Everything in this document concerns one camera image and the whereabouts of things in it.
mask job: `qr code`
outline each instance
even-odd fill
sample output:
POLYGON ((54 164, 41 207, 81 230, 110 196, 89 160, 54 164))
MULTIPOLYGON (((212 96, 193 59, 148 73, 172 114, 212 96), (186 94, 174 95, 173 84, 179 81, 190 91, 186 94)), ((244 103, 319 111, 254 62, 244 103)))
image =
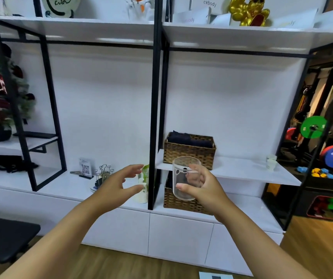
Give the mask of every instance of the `qr code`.
POLYGON ((86 175, 90 174, 89 166, 85 165, 85 164, 82 164, 81 165, 81 172, 82 172, 82 174, 86 174, 86 175))

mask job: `wicker basket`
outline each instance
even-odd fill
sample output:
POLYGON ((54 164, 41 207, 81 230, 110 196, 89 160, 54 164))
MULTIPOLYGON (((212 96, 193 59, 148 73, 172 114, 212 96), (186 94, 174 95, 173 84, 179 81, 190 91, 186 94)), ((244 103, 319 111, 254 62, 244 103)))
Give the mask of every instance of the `wicker basket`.
POLYGON ((193 201, 182 201, 176 198, 173 194, 172 185, 172 172, 169 172, 164 190, 164 207, 181 209, 184 211, 200 212, 202 214, 212 215, 208 212, 196 199, 193 201))
POLYGON ((192 139, 196 140, 210 140, 213 142, 213 148, 203 148, 189 145, 181 145, 176 143, 168 142, 168 137, 164 141, 164 163, 173 163, 173 160, 178 157, 194 157, 201 161, 201 164, 207 169, 213 169, 213 160, 216 153, 216 145, 214 143, 213 137, 201 136, 190 134, 192 139))

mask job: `hand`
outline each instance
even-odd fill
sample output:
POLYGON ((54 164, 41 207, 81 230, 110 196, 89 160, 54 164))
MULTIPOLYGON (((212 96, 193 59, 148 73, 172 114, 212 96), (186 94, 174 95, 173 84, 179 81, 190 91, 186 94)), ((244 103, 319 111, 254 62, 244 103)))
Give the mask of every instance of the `hand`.
POLYGON ((143 190, 142 184, 124 189, 125 178, 134 178, 142 172, 143 164, 129 165, 110 175, 99 189, 87 200, 102 215, 123 205, 129 198, 143 190))
POLYGON ((197 173, 186 174, 187 181, 196 187, 184 183, 177 183, 176 187, 196 198, 220 221, 222 212, 233 203, 227 197, 217 178, 208 169, 197 164, 190 164, 189 168, 197 171, 197 173))

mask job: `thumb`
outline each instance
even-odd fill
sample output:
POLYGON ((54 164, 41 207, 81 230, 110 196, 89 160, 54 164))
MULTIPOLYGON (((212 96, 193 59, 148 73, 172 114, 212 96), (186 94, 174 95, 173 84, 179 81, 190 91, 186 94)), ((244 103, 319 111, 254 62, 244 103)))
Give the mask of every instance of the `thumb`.
POLYGON ((132 187, 124 189, 126 195, 128 198, 134 196, 135 194, 141 192, 143 190, 144 186, 142 184, 134 185, 132 187))
POLYGON ((199 188, 185 184, 185 183, 177 183, 175 186, 180 191, 187 193, 191 195, 194 198, 197 198, 197 195, 199 194, 199 188))

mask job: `left hand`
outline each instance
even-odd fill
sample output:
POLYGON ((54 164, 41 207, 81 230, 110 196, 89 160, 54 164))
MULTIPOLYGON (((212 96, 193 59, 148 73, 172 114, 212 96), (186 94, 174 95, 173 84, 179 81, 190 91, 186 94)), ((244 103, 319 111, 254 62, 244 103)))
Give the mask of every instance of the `left hand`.
POLYGON ((129 198, 143 190, 142 184, 124 189, 125 178, 134 178, 142 172, 143 164, 133 164, 112 174, 87 200, 102 215, 123 205, 129 198))

